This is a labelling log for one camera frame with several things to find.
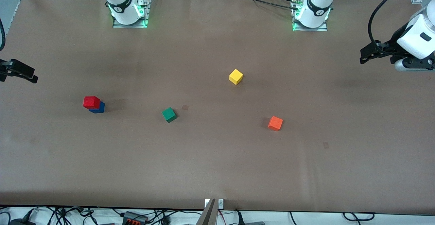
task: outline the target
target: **red cube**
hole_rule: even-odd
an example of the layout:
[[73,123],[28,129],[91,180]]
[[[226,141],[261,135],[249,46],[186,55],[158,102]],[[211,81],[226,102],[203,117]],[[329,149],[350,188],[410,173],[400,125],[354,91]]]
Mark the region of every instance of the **red cube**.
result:
[[83,107],[88,110],[97,110],[100,108],[101,100],[96,96],[86,96],[83,99]]

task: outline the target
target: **orange cube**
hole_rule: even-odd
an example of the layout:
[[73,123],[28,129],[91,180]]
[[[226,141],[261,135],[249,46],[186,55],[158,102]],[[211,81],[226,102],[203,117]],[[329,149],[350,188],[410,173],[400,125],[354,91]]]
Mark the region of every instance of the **orange cube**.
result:
[[282,119],[276,116],[272,116],[267,127],[274,131],[279,131],[279,129],[281,129],[281,125],[282,125]]

